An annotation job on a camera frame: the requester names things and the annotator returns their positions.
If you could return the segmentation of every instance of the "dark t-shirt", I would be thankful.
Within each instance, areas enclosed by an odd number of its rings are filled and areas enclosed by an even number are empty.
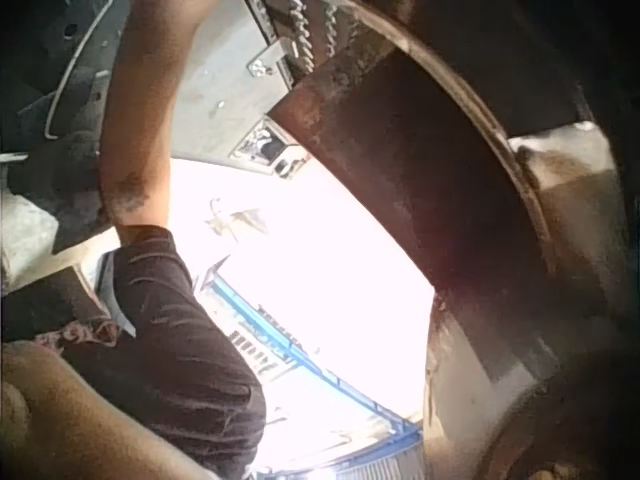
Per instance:
[[[264,430],[262,388],[195,300],[171,233],[145,227],[141,240],[109,254],[105,265],[101,296],[109,297],[113,323],[74,322],[37,340],[205,468],[242,477]]]

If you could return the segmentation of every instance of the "wire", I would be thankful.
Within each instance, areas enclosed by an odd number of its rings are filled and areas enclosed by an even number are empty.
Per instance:
[[[113,4],[113,0],[108,0],[105,6],[102,7],[102,10],[100,10],[100,13],[98,13],[96,18],[93,20],[93,22],[89,26],[89,29],[87,30],[87,33],[85,33],[84,37],[82,38],[82,41],[78,45],[78,48],[76,48],[76,51],[74,52],[73,57],[71,57],[71,61],[69,62],[69,65],[67,65],[67,69],[65,70],[64,75],[62,75],[62,79],[60,80],[60,84],[58,85],[58,90],[56,90],[56,95],[53,97],[53,102],[51,103],[51,107],[49,108],[49,113],[47,115],[47,123],[45,123],[45,126],[44,126],[44,136],[48,140],[57,140],[59,138],[57,135],[52,135],[50,130],[51,130],[51,123],[53,122],[53,117],[56,114],[56,109],[58,108],[58,103],[60,102],[60,97],[62,96],[62,92],[67,86],[67,82],[69,81],[69,77],[71,76],[71,71],[73,70],[73,67],[75,67],[76,62],[78,61],[78,58],[82,53],[82,50],[84,50],[84,47],[89,41],[89,38],[91,38],[93,31],[96,29],[96,27],[100,23],[100,20],[102,20],[102,17],[104,17],[104,15],[107,13],[107,10],[109,10],[112,4]]]

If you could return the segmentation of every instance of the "metal bracket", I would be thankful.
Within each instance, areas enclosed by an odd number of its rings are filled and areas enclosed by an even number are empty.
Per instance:
[[[287,55],[298,58],[298,47],[290,38],[280,37],[251,60],[247,70],[256,78],[273,75],[277,70],[277,63]]]

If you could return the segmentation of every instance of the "t-shirt sleeve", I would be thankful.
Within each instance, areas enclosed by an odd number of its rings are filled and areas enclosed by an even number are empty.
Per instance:
[[[145,229],[136,242],[106,259],[100,296],[114,321],[130,324],[123,329],[135,337],[132,345],[145,356],[140,361],[157,361],[159,368],[145,368],[153,377],[150,383],[162,390],[159,394],[168,404],[176,405],[175,420],[153,425],[156,433],[201,464],[215,465],[219,474],[236,477],[240,472],[234,469],[253,460],[262,437],[262,388],[196,301],[171,233],[159,227]],[[207,420],[196,414],[199,410],[226,412],[222,430],[211,431]],[[206,447],[206,438],[214,440],[213,448]]]

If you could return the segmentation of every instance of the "hand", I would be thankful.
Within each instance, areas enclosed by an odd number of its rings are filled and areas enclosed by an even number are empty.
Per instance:
[[[0,446],[3,474],[11,469],[10,478],[217,478],[31,342],[2,345]]]

